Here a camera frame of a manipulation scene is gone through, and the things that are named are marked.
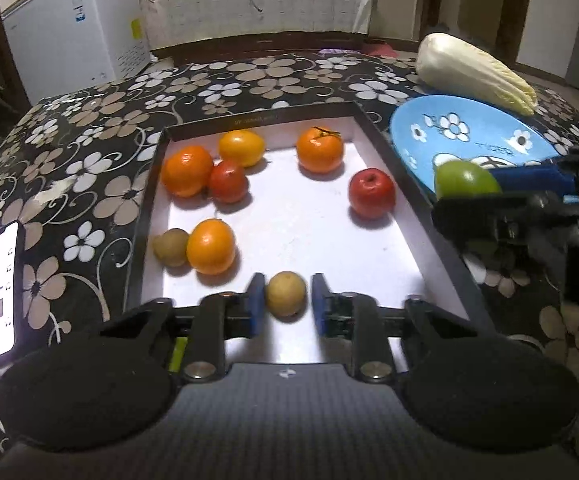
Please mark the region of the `blue tiger plate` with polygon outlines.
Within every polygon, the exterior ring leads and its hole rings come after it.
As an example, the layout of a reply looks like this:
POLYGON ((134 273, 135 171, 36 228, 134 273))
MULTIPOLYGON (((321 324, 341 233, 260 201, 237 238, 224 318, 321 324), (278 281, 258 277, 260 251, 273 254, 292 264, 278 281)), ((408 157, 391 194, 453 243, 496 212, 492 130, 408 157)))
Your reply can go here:
POLYGON ((393 145, 404 164, 429 191, 435 168, 466 159, 486 169, 533 165, 556 157, 553 144, 516 117, 458 96, 421 96, 390 118, 393 145))

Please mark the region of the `napa cabbage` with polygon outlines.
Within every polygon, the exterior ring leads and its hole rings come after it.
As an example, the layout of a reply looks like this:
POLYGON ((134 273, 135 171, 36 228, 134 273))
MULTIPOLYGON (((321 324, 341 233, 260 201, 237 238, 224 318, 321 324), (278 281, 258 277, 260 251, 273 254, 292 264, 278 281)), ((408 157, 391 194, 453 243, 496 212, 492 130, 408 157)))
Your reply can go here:
POLYGON ((415 69, 419 79, 439 91, 511 110, 535 114, 534 88, 504 63, 469 42, 433 32, 419 44, 415 69))

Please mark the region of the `red apple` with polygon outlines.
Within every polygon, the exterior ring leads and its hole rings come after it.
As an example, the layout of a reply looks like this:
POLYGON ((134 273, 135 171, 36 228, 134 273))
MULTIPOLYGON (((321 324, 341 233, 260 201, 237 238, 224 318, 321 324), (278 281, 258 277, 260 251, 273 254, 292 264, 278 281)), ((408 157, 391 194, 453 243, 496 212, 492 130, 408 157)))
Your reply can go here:
POLYGON ((351 209, 361 218, 377 220, 396 206, 396 187, 384 171, 367 168, 350 180, 348 197, 351 209))

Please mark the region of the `orange with stem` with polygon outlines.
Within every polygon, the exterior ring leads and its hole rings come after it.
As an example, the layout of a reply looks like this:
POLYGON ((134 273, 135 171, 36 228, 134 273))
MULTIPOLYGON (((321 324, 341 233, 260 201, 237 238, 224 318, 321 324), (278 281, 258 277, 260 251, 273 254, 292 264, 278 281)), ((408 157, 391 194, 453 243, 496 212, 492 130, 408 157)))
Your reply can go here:
POLYGON ((314 174, 328 174, 343 162, 345 144, 338 131, 311 127, 301 133, 296 142, 298 162, 314 174))

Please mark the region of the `floral black tablecloth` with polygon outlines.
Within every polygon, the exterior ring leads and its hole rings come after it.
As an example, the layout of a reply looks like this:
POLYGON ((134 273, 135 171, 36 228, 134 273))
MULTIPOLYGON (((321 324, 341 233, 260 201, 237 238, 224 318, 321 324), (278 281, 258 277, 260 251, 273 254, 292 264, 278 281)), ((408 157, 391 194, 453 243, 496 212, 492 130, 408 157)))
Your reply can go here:
MULTIPOLYGON (((386 138, 393 111, 431 94, 408 55, 289 53, 186 64, 47 98, 0 138, 0 226, 26 233, 22 336, 31 349, 122 312, 146 172, 161 131, 195 120, 353 101, 386 138)), ((536 115, 521 117, 559 154, 579 145, 579 110, 532 81, 536 115)), ((495 323, 567 359, 579 375, 579 309, 559 310, 554 278, 524 249, 464 257, 495 323)), ((579 454, 579 419, 575 449, 579 454)))

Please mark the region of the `covered low cabinet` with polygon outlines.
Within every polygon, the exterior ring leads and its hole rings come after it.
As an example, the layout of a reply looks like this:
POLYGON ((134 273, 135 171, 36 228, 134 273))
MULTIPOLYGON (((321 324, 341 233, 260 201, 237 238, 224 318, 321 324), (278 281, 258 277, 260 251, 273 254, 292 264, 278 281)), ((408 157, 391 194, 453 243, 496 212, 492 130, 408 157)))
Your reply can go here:
POLYGON ((357 50, 373 0, 157 0, 146 11, 150 52, 199 55, 282 50, 357 50))

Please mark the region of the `small red tomato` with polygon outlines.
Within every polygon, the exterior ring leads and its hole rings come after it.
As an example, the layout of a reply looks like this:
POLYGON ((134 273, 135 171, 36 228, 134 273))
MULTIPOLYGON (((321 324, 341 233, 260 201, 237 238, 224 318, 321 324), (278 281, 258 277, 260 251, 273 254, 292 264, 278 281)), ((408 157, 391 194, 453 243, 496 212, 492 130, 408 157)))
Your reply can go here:
POLYGON ((237 162, 222 160, 212 169, 208 188, 214 200, 235 204, 247 195, 249 181, 244 169, 237 162))

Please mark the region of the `white chest freezer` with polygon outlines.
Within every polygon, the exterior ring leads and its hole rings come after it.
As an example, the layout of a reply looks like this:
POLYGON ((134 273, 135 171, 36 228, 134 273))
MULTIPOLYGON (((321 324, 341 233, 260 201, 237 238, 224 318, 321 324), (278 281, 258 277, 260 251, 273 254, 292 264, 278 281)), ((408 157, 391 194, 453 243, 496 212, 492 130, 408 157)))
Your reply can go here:
POLYGON ((140 0, 18 0, 2 21, 32 105, 133 77, 150 61, 140 0))

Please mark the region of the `purple plastic toy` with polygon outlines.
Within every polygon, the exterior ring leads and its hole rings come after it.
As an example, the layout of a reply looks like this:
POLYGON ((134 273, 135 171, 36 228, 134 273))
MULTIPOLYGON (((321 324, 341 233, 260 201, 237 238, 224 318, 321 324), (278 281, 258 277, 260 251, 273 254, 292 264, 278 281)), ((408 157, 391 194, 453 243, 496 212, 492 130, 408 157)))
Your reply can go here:
POLYGON ((319 50, 319 55, 322 56, 346 56, 358 54, 358 50, 350 49, 321 49, 319 50))

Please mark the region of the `brown kiwi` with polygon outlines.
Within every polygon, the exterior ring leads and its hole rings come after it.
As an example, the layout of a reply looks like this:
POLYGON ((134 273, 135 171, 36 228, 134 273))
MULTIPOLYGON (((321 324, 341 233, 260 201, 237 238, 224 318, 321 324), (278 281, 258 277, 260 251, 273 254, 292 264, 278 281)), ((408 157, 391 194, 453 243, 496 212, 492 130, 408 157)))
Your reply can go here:
POLYGON ((187 263, 186 248, 190 235, 181 229, 170 229, 154 237, 152 252, 167 268, 179 268, 187 263))
POLYGON ((306 303, 307 285, 297 273, 277 273, 266 285, 265 301, 268 310, 276 318, 291 318, 298 314, 306 303))

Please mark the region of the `green apple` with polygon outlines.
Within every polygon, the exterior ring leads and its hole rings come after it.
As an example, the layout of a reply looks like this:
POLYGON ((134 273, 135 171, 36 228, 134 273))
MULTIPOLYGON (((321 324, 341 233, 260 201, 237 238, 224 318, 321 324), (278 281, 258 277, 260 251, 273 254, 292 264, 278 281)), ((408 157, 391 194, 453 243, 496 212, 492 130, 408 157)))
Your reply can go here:
POLYGON ((488 170, 467 160, 450 160, 435 169, 435 193, 438 200, 501 192, 501 186, 488 170))

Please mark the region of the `black white shallow tray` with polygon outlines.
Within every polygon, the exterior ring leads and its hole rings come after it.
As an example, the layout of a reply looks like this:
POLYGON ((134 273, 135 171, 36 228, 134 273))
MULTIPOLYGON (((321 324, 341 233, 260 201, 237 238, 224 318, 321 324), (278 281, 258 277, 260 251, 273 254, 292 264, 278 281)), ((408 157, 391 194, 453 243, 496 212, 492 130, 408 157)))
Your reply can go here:
POLYGON ((322 273, 334 292, 361 292, 383 307, 399 308, 412 296, 495 331, 483 293, 457 251, 431 222, 431 202, 382 133, 351 103, 301 105, 190 122, 164 129, 147 177, 134 235, 124 305, 169 298, 192 307, 215 292, 242 292, 255 273, 322 273), (314 174, 299 165, 296 142, 303 131, 338 131, 345 144, 341 165, 314 174), (216 153, 224 133, 247 129, 262 136, 262 161, 248 172, 249 190, 234 205, 209 198, 172 197, 160 181, 162 163, 186 146, 216 153), (396 183, 396 206, 384 220, 360 220, 349 208, 348 185, 358 171, 377 168, 396 183), (230 269, 204 276, 190 268, 165 269, 152 240, 172 228, 192 231, 219 219, 231 226, 236 258, 230 269))

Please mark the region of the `yellow orange back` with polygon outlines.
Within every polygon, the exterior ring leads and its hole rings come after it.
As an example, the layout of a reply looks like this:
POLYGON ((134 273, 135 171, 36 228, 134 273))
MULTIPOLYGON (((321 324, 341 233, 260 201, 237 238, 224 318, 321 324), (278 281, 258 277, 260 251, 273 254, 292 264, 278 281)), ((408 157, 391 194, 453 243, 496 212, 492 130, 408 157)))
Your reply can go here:
POLYGON ((263 157, 265 142, 262 136, 250 130, 233 130, 224 133, 218 144, 223 160, 237 162, 244 168, 254 167, 263 157))

